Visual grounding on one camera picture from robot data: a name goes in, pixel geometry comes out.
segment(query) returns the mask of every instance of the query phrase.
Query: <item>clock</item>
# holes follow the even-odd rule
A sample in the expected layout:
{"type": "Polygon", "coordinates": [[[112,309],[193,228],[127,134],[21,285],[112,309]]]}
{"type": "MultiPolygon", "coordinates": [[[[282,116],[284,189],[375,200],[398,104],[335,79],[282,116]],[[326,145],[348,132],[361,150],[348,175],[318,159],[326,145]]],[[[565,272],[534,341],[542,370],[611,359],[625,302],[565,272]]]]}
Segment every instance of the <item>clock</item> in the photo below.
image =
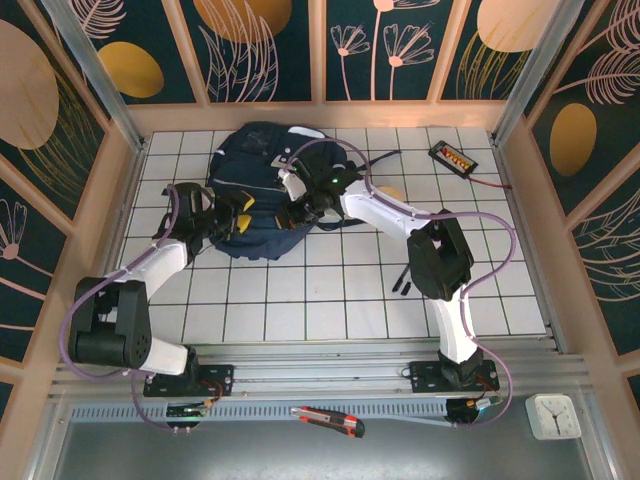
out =
{"type": "Polygon", "coordinates": [[[580,438],[582,430],[571,398],[560,393],[541,393],[525,402],[533,436],[538,440],[580,438]]]}

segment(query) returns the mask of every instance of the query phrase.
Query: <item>backpack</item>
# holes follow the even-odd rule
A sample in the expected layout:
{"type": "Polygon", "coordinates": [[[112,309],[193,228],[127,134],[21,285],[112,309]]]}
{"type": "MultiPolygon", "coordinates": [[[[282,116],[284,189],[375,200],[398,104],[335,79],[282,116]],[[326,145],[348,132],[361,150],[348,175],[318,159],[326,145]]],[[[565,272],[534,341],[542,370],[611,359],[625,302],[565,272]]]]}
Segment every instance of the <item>backpack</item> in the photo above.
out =
{"type": "MultiPolygon", "coordinates": [[[[286,189],[278,177],[289,156],[313,138],[324,138],[319,130],[271,122],[250,122],[232,133],[214,152],[207,186],[217,193],[244,190],[255,202],[247,211],[251,223],[240,235],[230,240],[211,238],[215,247],[228,255],[250,260],[277,260],[295,247],[309,231],[318,226],[323,230],[362,223],[360,220],[313,222],[292,229],[281,229],[276,221],[281,206],[290,202],[286,189]]],[[[356,168],[347,160],[345,150],[333,142],[312,145],[305,153],[317,152],[333,168],[356,168]]],[[[387,157],[397,151],[383,155],[387,157]]]]}

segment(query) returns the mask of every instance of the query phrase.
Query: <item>red wire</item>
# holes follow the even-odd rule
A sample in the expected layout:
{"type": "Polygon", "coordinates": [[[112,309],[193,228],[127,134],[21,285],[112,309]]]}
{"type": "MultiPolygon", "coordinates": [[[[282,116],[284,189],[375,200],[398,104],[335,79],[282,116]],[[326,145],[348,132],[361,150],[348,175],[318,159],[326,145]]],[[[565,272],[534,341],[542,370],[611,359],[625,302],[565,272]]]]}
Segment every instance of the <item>red wire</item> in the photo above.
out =
{"type": "Polygon", "coordinates": [[[488,187],[496,187],[496,188],[504,188],[506,190],[513,190],[513,187],[511,185],[502,185],[499,183],[485,182],[484,180],[478,180],[477,178],[473,178],[473,177],[469,177],[469,180],[471,180],[472,182],[481,183],[482,185],[486,185],[488,187]]]}

